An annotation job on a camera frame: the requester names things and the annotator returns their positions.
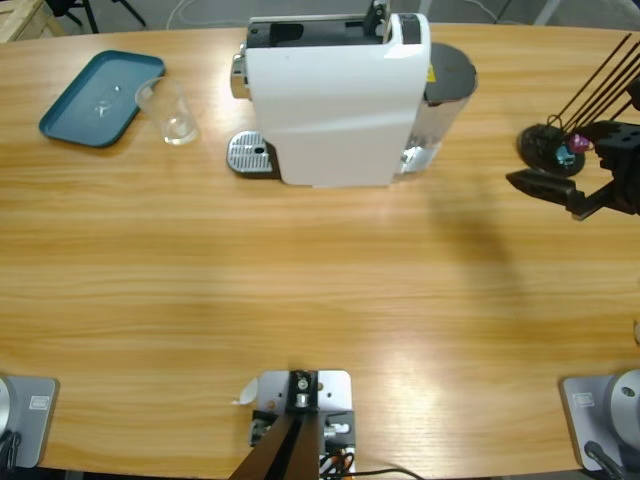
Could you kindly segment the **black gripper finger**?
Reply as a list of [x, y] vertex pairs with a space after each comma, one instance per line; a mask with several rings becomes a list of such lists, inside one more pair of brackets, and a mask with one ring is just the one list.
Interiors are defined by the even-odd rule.
[[511, 172], [505, 178], [514, 188], [530, 197], [561, 205], [574, 217], [582, 215], [580, 207], [585, 196], [573, 180], [534, 169]]
[[638, 151], [638, 125], [617, 121], [597, 121], [575, 130], [588, 139], [597, 155], [625, 155]]

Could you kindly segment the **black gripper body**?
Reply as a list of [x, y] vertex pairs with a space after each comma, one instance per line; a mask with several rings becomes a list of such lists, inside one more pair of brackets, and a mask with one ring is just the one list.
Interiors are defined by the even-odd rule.
[[585, 217], [602, 208], [638, 215], [639, 143], [598, 142], [595, 152], [600, 158], [600, 167], [611, 171], [612, 180], [587, 198], [590, 207]]

